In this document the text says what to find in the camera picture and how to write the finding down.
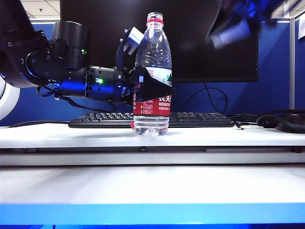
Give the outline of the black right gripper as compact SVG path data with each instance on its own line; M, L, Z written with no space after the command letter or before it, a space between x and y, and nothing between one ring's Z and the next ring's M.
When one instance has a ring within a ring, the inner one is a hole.
M280 5L280 0L223 0L206 38L216 49L246 39L251 36L247 21L252 26L275 25L272 14Z

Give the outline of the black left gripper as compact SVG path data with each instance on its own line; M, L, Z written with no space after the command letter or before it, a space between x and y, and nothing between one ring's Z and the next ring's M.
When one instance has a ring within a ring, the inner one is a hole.
M133 103L133 93L137 91L137 100L152 100L172 95L175 89L152 78L145 67L132 70L114 68L114 102Z

